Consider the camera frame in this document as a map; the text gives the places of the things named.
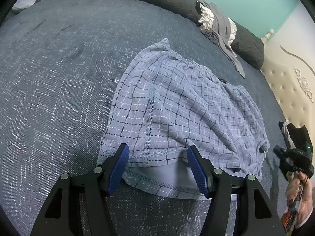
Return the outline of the right hand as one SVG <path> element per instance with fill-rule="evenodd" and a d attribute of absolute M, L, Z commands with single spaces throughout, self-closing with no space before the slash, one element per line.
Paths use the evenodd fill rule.
<path fill-rule="evenodd" d="M 312 183 L 308 176 L 302 172 L 288 172 L 286 177 L 288 179 L 288 186 L 285 192 L 287 206 L 300 192 L 302 193 L 295 224 L 296 228 L 301 228 L 310 218 L 313 210 Z"/>

